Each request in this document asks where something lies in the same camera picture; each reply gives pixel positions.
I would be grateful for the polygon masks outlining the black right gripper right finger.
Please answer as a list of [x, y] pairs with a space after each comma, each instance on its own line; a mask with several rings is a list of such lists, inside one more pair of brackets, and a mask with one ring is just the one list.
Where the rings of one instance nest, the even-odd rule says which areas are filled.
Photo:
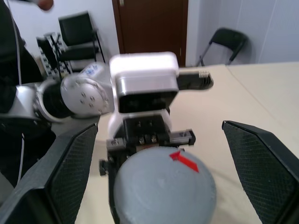
[[262, 224], [299, 224], [299, 159], [273, 133], [225, 120], [235, 168]]

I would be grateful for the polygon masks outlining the brown wooden door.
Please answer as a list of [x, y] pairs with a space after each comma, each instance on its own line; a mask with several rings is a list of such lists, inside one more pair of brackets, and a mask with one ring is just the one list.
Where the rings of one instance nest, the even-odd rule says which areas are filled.
[[189, 0], [112, 0], [119, 51], [169, 51], [186, 64]]

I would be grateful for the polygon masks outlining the grey jar with red arrow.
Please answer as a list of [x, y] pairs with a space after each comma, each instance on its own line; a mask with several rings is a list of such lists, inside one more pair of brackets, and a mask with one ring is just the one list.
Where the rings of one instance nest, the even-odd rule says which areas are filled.
[[122, 164], [114, 182], [114, 204], [120, 224], [210, 224], [215, 181], [194, 155], [152, 147]]

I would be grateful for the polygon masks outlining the person's bare hand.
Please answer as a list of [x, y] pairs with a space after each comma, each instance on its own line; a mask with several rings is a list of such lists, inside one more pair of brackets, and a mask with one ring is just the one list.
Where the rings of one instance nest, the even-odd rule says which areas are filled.
[[38, 0], [38, 7], [43, 11], [49, 11], [54, 6], [54, 0]]

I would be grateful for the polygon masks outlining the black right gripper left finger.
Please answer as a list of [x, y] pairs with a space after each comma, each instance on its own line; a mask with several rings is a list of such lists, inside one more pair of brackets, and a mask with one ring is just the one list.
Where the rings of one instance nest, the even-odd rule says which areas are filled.
[[74, 224], [97, 132], [90, 124], [58, 136], [0, 207], [0, 224]]

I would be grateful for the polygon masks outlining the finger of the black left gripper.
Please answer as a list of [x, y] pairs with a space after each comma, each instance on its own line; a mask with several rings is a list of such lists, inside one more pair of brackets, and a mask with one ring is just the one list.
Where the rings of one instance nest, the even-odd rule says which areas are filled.
[[108, 158], [108, 194], [109, 207], [115, 224], [121, 224], [120, 218], [116, 212], [114, 202], [114, 184], [117, 173], [122, 164], [128, 159], [127, 156], [109, 157]]

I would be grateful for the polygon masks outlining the dark folding chair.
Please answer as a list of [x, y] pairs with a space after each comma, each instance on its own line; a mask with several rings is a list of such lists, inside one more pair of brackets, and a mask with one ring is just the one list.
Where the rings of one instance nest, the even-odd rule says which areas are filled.
[[230, 56], [226, 65], [230, 65], [243, 47], [246, 45], [249, 38], [242, 32], [228, 29], [228, 28], [219, 28], [215, 31], [212, 38], [208, 42], [208, 45], [205, 47], [203, 53], [199, 56], [199, 60], [196, 63], [196, 67], [205, 66], [203, 58], [208, 52], [209, 48], [212, 44], [221, 45], [232, 51], [232, 55]]

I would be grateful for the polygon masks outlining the black and white checkered board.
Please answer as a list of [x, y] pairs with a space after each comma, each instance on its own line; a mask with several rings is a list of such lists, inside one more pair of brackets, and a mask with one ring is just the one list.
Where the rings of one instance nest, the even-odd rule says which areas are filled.
[[59, 78], [60, 75], [71, 74], [68, 63], [58, 60], [64, 51], [60, 33], [46, 33], [43, 37], [37, 37], [36, 42], [48, 77]]

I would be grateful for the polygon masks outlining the person in black clothes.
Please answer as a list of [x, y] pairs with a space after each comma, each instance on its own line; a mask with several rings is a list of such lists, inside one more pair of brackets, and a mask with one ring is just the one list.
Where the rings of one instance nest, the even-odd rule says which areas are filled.
[[[7, 113], [12, 107], [19, 83], [42, 80], [8, 6], [0, 0], [0, 113]], [[15, 187], [18, 177], [24, 176], [47, 153], [55, 138], [50, 128], [30, 139], [10, 135], [0, 128], [0, 173]]]

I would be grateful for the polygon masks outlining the black ribbed box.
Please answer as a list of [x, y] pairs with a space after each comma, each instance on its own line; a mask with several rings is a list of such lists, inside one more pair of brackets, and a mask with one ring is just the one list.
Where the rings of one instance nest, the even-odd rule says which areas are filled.
[[207, 70], [180, 72], [177, 83], [180, 91], [205, 91], [211, 89], [214, 85], [211, 74]]

